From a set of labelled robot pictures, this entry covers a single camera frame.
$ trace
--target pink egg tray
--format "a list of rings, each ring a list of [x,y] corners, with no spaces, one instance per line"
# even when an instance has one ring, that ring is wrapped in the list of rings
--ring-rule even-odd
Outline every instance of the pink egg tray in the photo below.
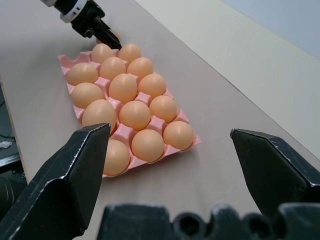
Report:
[[[113,49],[113,52],[114,52],[114,55],[117,57],[119,50]],[[74,65],[76,65],[78,63],[90,63],[96,67],[98,73],[100,71],[101,64],[91,61],[91,51],[81,52],[76,60],[71,60],[66,55],[60,55],[60,56],[58,56],[58,59],[60,61],[62,72],[65,76],[65,79],[67,79],[67,74],[68,74],[68,71],[70,70],[70,68],[72,68]],[[135,75],[133,75],[133,76],[135,77],[137,84],[139,84],[138,77]],[[112,104],[112,106],[115,109],[115,112],[118,116],[123,104],[116,99],[108,97],[108,89],[109,89],[110,83],[111,83],[111,81],[109,79],[105,79],[102,77],[99,77],[94,82],[95,85],[97,85],[98,87],[100,87],[102,89],[104,96],[105,96],[105,99]],[[75,86],[70,85],[69,83],[66,83],[66,85],[67,85],[69,93],[71,94],[73,89],[75,88]],[[166,91],[163,95],[174,98],[168,89],[166,89]],[[143,92],[139,92],[134,100],[143,102],[147,106],[149,106],[152,101],[152,98],[150,95],[147,95]],[[79,122],[81,124],[82,116],[83,116],[85,109],[79,108],[76,106],[73,106],[73,109],[74,109],[74,112],[75,112],[77,119],[79,120]],[[189,123],[188,118],[186,117],[185,113],[182,110],[178,110],[177,115],[172,122],[174,122],[174,121],[183,121],[187,124]],[[168,123],[165,123],[165,121],[163,119],[160,119],[156,116],[152,116],[149,124],[144,129],[155,130],[156,132],[158,132],[162,136],[164,129],[166,128],[167,125],[168,125]],[[110,134],[109,139],[119,140],[119,141],[123,142],[129,148],[129,152],[130,152],[130,156],[131,156],[130,163],[129,163],[128,167],[120,174],[117,174],[117,175],[103,174],[102,177],[116,177],[116,176],[121,175],[121,174],[125,173],[126,171],[133,169],[135,167],[138,167],[140,165],[153,164],[153,163],[158,162],[161,159],[163,159],[164,157],[169,156],[171,154],[175,154],[178,152],[185,152],[185,151],[189,150],[190,148],[192,148],[193,146],[201,143],[201,139],[199,138],[199,136],[194,136],[192,144],[190,145],[190,147],[188,147],[184,151],[181,151],[180,149],[174,148],[171,145],[165,144],[164,145],[164,152],[158,160],[156,160],[154,162],[146,162],[146,161],[141,160],[141,159],[137,158],[136,156],[134,156],[131,151],[131,142],[137,132],[138,131],[133,130],[131,127],[127,127],[127,126],[123,125],[122,123],[120,123],[117,118],[116,126],[114,127],[113,132]]]

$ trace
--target egg tray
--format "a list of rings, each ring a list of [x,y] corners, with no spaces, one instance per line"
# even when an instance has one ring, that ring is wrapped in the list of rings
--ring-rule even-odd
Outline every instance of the egg tray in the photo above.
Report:
[[[119,50],[118,49],[113,49],[113,52],[114,52],[114,55],[117,57],[118,53],[119,53]],[[92,64],[92,65],[94,65],[96,67],[98,73],[100,72],[101,64],[91,61],[91,51],[80,52],[80,54],[79,54],[79,56],[78,56],[78,58],[76,60],[71,60],[66,55],[60,55],[60,56],[58,56],[58,59],[60,61],[62,72],[63,72],[66,80],[67,80],[67,74],[68,74],[68,71],[70,70],[70,68],[72,68],[74,65],[79,64],[79,63],[90,63],[90,64]],[[128,67],[128,62],[124,61],[124,63],[125,63],[125,66],[127,68]],[[139,84],[138,77],[135,76],[135,75],[132,75],[132,76],[137,81],[137,84]],[[111,81],[109,79],[105,79],[103,77],[99,77],[94,82],[95,85],[97,85],[98,87],[100,87],[102,89],[105,99],[112,104],[113,108],[115,109],[116,115],[117,115],[116,124],[115,124],[115,127],[114,127],[112,133],[110,134],[109,139],[111,139],[111,140],[119,140],[119,141],[123,142],[128,147],[131,158],[130,158],[130,162],[129,162],[128,167],[123,172],[121,172],[121,173],[119,173],[117,175],[106,175],[106,174],[103,174],[103,176],[102,176],[103,178],[104,177],[116,177],[116,176],[119,176],[119,175],[125,173],[126,171],[128,171],[130,169],[133,169],[135,167],[138,167],[140,165],[143,165],[143,164],[153,164],[155,162],[160,161],[161,159],[163,159],[166,156],[169,156],[171,154],[175,154],[175,153],[178,153],[178,152],[185,152],[185,151],[189,150],[190,148],[192,148],[193,146],[201,143],[201,139],[199,138],[199,136],[194,136],[192,144],[190,145],[190,147],[188,147],[187,149],[185,149],[183,151],[181,151],[180,149],[174,148],[171,145],[164,144],[163,154],[158,160],[153,161],[153,162],[146,162],[144,160],[139,159],[131,151],[131,142],[132,142],[134,136],[137,134],[138,131],[132,129],[131,127],[127,127],[127,126],[125,126],[125,125],[123,125],[122,123],[119,122],[118,115],[119,115],[120,109],[122,108],[123,104],[120,101],[116,100],[116,99],[108,97],[108,89],[109,89],[110,83],[111,83]],[[67,89],[68,89],[69,93],[71,94],[73,89],[75,88],[75,86],[70,85],[68,82],[66,83],[66,85],[67,85]],[[168,89],[166,89],[166,91],[164,92],[163,95],[169,96],[171,98],[174,98],[172,96],[172,94],[169,92]],[[150,105],[150,103],[152,101],[152,98],[151,98],[150,95],[147,95],[147,94],[145,94],[143,92],[139,92],[134,100],[143,102],[149,107],[149,105]],[[74,109],[76,118],[78,119],[78,121],[81,124],[82,123],[82,116],[84,114],[85,109],[76,107],[75,105],[73,105],[73,109]],[[182,121],[182,122],[185,122],[185,123],[189,124],[189,120],[188,120],[188,118],[186,117],[185,113],[182,110],[178,110],[176,117],[171,122],[174,122],[174,121]],[[166,126],[168,124],[169,123],[165,123],[165,121],[163,119],[160,119],[160,118],[158,118],[156,116],[152,116],[151,119],[150,119],[149,124],[144,129],[155,130],[161,136],[163,136],[164,129],[166,128]]]

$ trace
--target egg carton cup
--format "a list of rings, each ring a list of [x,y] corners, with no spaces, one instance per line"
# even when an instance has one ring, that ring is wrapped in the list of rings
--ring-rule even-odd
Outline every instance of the egg carton cup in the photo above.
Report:
[[[114,52],[114,55],[117,57],[118,53],[119,53],[119,50],[118,49],[113,49],[113,52]],[[81,52],[79,54],[78,58],[75,59],[75,60],[69,59],[66,55],[60,55],[60,56],[58,56],[58,59],[60,61],[61,69],[62,69],[62,72],[63,72],[66,80],[67,80],[67,74],[68,74],[68,71],[70,70],[70,68],[72,68],[74,65],[79,64],[79,63],[90,63],[90,64],[92,64],[92,65],[94,65],[96,67],[98,73],[100,71],[101,64],[91,61],[91,51]],[[124,63],[125,63],[125,66],[127,68],[128,67],[128,62],[124,61]],[[135,76],[135,75],[132,75],[132,76],[135,78],[137,84],[139,84],[138,77]],[[169,155],[172,155],[172,154],[175,154],[175,153],[179,153],[179,152],[188,151],[193,146],[198,145],[198,144],[201,143],[201,139],[199,138],[199,136],[194,136],[192,144],[187,149],[185,149],[183,151],[181,151],[180,149],[177,149],[177,148],[175,148],[175,147],[173,147],[171,145],[164,144],[164,151],[163,151],[161,157],[158,158],[156,161],[147,162],[147,161],[139,159],[138,157],[136,157],[133,154],[133,152],[131,150],[131,142],[132,142],[134,136],[139,131],[136,131],[136,130],[132,129],[131,127],[125,126],[124,124],[119,122],[118,116],[119,116],[120,109],[123,107],[123,104],[119,100],[113,99],[112,97],[108,96],[108,89],[109,89],[110,83],[111,83],[111,81],[109,79],[105,79],[103,77],[99,77],[94,82],[95,85],[97,85],[99,88],[102,89],[103,94],[104,94],[104,98],[109,103],[112,104],[113,108],[115,109],[116,115],[117,115],[116,124],[115,124],[115,127],[114,127],[112,133],[110,134],[109,139],[119,140],[119,141],[123,142],[128,147],[129,152],[130,152],[130,162],[129,162],[129,165],[127,166],[127,168],[123,172],[121,172],[121,173],[119,173],[117,175],[106,175],[106,174],[103,174],[103,176],[102,176],[103,178],[104,177],[116,177],[116,176],[119,176],[121,174],[124,174],[128,170],[133,169],[135,167],[138,167],[138,166],[141,166],[141,165],[144,165],[144,164],[156,163],[156,162],[162,160],[166,156],[169,156]],[[67,89],[69,91],[69,94],[71,94],[73,89],[75,88],[75,86],[70,85],[68,82],[66,83],[66,85],[67,85]],[[163,95],[171,97],[171,98],[174,98],[173,95],[169,92],[168,89],[166,89],[166,91],[163,93]],[[152,101],[152,98],[151,98],[150,95],[147,95],[147,94],[145,94],[143,92],[139,92],[134,100],[143,102],[144,104],[146,104],[149,107],[149,105],[150,105],[150,103]],[[85,109],[76,107],[75,105],[73,105],[73,109],[74,109],[74,113],[76,115],[76,118],[78,119],[78,121],[81,124],[82,123],[82,116],[84,114]],[[175,122],[175,121],[182,121],[182,122],[185,122],[185,123],[189,124],[189,120],[188,120],[187,116],[180,109],[178,110],[176,117],[169,123],[172,123],[172,122]],[[144,128],[144,130],[145,129],[154,130],[154,131],[158,132],[161,136],[163,136],[163,132],[164,132],[166,126],[169,123],[166,123],[163,119],[160,119],[160,118],[158,118],[156,116],[152,116],[151,119],[150,119],[149,124]]]

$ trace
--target beige table surface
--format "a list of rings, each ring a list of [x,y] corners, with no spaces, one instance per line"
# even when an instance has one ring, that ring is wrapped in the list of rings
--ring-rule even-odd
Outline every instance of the beige table surface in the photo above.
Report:
[[[0,26],[5,33],[0,42],[0,73],[30,180],[80,127],[57,55],[74,58],[92,49],[94,40],[77,35],[58,19],[53,8],[38,1],[30,5],[18,2],[23,10],[18,9],[17,14],[23,15],[23,20],[18,25],[2,22]],[[258,211],[229,137],[232,128],[282,137],[320,169],[311,153],[136,2],[97,2],[106,12],[104,20],[121,34],[122,43],[138,44],[143,56],[153,60],[155,71],[167,79],[202,144],[122,176],[104,178],[89,229],[77,239],[96,237],[108,204],[157,203],[167,206],[171,218],[192,211],[205,220],[218,203],[231,204],[240,214]],[[9,16],[9,7],[1,10],[1,16]],[[40,16],[25,13],[31,8],[41,10]]]

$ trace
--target robotic arm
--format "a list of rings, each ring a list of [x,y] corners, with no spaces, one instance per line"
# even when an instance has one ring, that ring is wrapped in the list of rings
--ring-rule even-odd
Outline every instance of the robotic arm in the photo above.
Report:
[[[95,36],[112,49],[121,49],[119,39],[102,20],[104,11],[93,0],[41,0],[60,12],[60,19],[71,23],[72,28],[84,38]]]

